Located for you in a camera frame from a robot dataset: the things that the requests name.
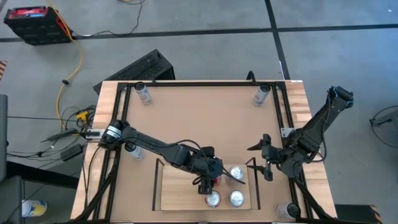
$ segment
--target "aluminum can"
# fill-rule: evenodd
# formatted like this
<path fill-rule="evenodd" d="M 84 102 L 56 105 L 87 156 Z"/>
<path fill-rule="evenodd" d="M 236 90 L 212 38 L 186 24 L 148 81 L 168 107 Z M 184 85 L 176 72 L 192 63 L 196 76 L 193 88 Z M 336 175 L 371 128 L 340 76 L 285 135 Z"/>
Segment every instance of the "aluminum can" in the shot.
<path fill-rule="evenodd" d="M 136 92 L 141 99 L 142 103 L 145 105 L 150 105 L 152 103 L 152 98 L 149 95 L 147 86 L 143 82 L 137 82 L 134 86 Z"/>
<path fill-rule="evenodd" d="M 234 190 L 229 194 L 229 203 L 235 207 L 239 208 L 244 204 L 244 195 L 238 190 Z"/>
<path fill-rule="evenodd" d="M 145 149 L 143 147 L 137 146 L 133 143 L 126 143 L 124 148 L 136 159 L 143 159 L 145 157 Z"/>
<path fill-rule="evenodd" d="M 276 212 L 281 218 L 295 219 L 300 217 L 300 207 L 295 203 L 279 204 L 276 206 Z"/>
<path fill-rule="evenodd" d="M 216 208 L 221 203 L 221 195 L 217 191 L 212 191 L 211 194 L 206 195 L 206 203 L 211 208 Z"/>
<path fill-rule="evenodd" d="M 271 87 L 267 84 L 262 84 L 253 100 L 254 106 L 261 106 L 264 103 L 264 100 L 267 98 Z"/>
<path fill-rule="evenodd" d="M 243 181 L 243 175 L 244 175 L 244 173 L 243 173 L 243 170 L 242 170 L 242 168 L 240 168 L 240 167 L 238 167 L 238 166 L 234 166 L 234 167 L 231 167 L 230 169 L 229 169 L 229 174 L 231 174 L 231 176 L 233 176 L 235 179 L 238 179 L 238 180 L 242 180 Z M 236 182 L 235 180 L 233 180 L 232 178 L 230 178 L 230 177 L 228 177 L 228 182 Z"/>

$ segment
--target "black case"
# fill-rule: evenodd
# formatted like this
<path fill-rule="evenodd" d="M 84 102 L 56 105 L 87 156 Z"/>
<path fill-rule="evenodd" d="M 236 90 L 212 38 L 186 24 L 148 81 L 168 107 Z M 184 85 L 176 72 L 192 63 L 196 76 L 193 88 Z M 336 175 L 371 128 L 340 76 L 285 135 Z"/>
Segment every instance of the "black case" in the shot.
<path fill-rule="evenodd" d="M 18 9 L 46 9 L 45 6 L 35 7 L 21 7 L 8 9 L 4 23 L 7 24 L 18 37 L 30 45 L 46 45 L 46 44 L 60 44 L 69 43 L 66 31 L 60 27 L 60 18 L 55 11 L 47 8 L 47 13 L 44 17 L 20 17 L 10 19 L 10 14 Z"/>
<path fill-rule="evenodd" d="M 173 65 L 157 50 L 116 72 L 108 80 L 175 80 Z M 93 87 L 99 95 L 102 82 Z"/>

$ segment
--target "black robotic arm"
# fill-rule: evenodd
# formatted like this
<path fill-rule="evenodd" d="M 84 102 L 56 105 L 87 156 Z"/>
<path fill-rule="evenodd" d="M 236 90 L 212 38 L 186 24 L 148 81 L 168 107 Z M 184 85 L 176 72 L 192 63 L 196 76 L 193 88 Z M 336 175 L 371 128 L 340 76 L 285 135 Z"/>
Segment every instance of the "black robotic arm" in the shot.
<path fill-rule="evenodd" d="M 196 145 L 197 149 L 183 142 Z M 122 144 L 126 149 L 133 150 L 136 147 L 144 148 L 150 152 L 162 156 L 171 166 L 198 175 L 193 184 L 199 184 L 199 194 L 210 194 L 216 179 L 222 174 L 233 178 L 223 167 L 223 161 L 215 156 L 213 147 L 200 147 L 196 142 L 186 139 L 172 144 L 164 143 L 132 128 L 127 121 L 113 121 L 103 134 L 99 146 L 115 150 Z"/>
<path fill-rule="evenodd" d="M 308 200 L 308 203 L 319 218 L 332 220 L 334 223 L 342 223 L 333 219 L 319 206 L 308 189 L 299 180 L 298 174 L 301 172 L 304 162 L 314 162 L 313 159 L 319 152 L 320 144 L 324 141 L 324 132 L 340 112 L 352 107 L 352 105 L 353 93 L 346 91 L 340 86 L 332 86 L 328 90 L 326 103 L 313 118 L 303 128 L 298 128 L 282 138 L 285 146 L 283 149 L 272 146 L 271 137 L 268 134 L 264 134 L 258 144 L 250 147 L 248 150 L 261 150 L 261 156 L 266 160 L 266 166 L 248 167 L 258 170 L 264 175 L 266 180 L 272 181 L 271 164 L 275 164 L 286 176 L 294 179 L 303 196 Z"/>

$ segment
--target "can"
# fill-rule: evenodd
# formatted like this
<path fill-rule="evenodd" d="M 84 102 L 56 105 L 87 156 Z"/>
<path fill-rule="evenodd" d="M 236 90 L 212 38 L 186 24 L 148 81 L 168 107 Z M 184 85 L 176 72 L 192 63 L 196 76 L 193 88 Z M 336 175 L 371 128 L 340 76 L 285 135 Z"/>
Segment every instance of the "can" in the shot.
<path fill-rule="evenodd" d="M 295 203 L 279 204 L 275 209 L 281 218 L 295 219 L 301 214 L 300 207 Z"/>
<path fill-rule="evenodd" d="M 235 207 L 239 208 L 244 204 L 244 195 L 238 190 L 234 190 L 229 194 L 229 203 Z"/>
<path fill-rule="evenodd" d="M 145 105 L 150 105 L 152 103 L 152 98 L 149 95 L 147 86 L 143 82 L 137 82 L 134 86 L 136 92 L 141 99 L 142 103 Z"/>
<path fill-rule="evenodd" d="M 125 150 L 132 154 L 136 159 L 143 159 L 145 157 L 145 149 L 143 147 L 137 146 L 131 142 L 125 143 L 124 145 Z"/>
<path fill-rule="evenodd" d="M 221 203 L 221 195 L 217 191 L 213 190 L 211 194 L 206 195 L 205 201 L 208 206 L 215 208 Z"/>
<path fill-rule="evenodd" d="M 242 180 L 243 181 L 243 175 L 244 175 L 244 173 L 243 173 L 243 169 L 242 168 L 240 168 L 240 167 L 238 167 L 238 166 L 234 166 L 234 167 L 231 167 L 230 169 L 229 169 L 229 174 L 231 174 L 231 176 L 233 176 L 235 179 L 238 179 L 238 180 Z M 229 182 L 236 182 L 235 180 L 233 180 L 232 178 L 228 178 L 228 180 L 229 180 Z"/>
<path fill-rule="evenodd" d="M 267 84 L 262 84 L 253 100 L 254 106 L 261 106 L 264 103 L 264 100 L 267 98 L 271 87 Z"/>
<path fill-rule="evenodd" d="M 39 217 L 47 210 L 47 203 L 43 200 L 23 200 L 22 217 Z"/>

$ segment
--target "concrete floor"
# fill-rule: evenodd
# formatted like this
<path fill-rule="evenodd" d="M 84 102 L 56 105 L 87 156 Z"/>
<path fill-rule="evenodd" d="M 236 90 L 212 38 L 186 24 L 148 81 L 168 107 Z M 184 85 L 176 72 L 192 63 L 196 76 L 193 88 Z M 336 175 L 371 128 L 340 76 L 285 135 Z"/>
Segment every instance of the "concrete floor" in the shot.
<path fill-rule="evenodd" d="M 116 0 L 52 2 L 79 34 L 105 29 L 129 32 L 139 10 L 139 6 Z M 398 23 L 395 0 L 271 2 L 278 27 Z M 5 16 L 8 8 L 39 5 L 45 5 L 45 1 L 8 0 L 0 17 Z M 136 32 L 270 26 L 262 0 L 146 0 Z M 15 37 L 15 34 L 0 24 L 0 38 L 5 37 Z M 325 135 L 328 146 L 325 165 L 335 203 L 373 204 L 379 208 L 384 223 L 396 223 L 398 149 L 380 143 L 373 136 L 368 119 L 377 111 L 397 104 L 398 30 L 286 32 L 280 33 L 280 39 L 290 77 L 304 81 L 313 113 L 324 104 L 329 86 L 341 85 L 354 92 L 354 107 L 339 116 Z M 91 86 L 153 49 L 160 50 L 173 64 L 178 79 L 242 79 L 249 70 L 253 70 L 258 79 L 282 79 L 271 33 L 82 40 L 81 45 L 85 51 L 83 69 L 66 89 L 61 110 L 96 104 L 98 96 Z M 54 118 L 60 80 L 78 63 L 75 46 L 0 43 L 0 60 L 8 61 L 0 81 L 0 93 L 9 96 L 9 115 Z M 58 121 L 9 119 L 8 151 L 46 149 L 49 144 L 39 142 L 59 129 Z M 398 145 L 392 126 L 376 131 L 388 143 Z M 64 140 L 55 149 L 70 141 Z M 34 167 L 45 164 L 10 160 Z M 55 162 L 46 168 L 72 174 L 81 169 L 81 158 L 64 164 Z M 35 187 L 26 185 L 26 194 Z M 34 198 L 51 201 L 56 209 L 27 222 L 67 220 L 74 194 L 73 190 L 46 187 Z"/>

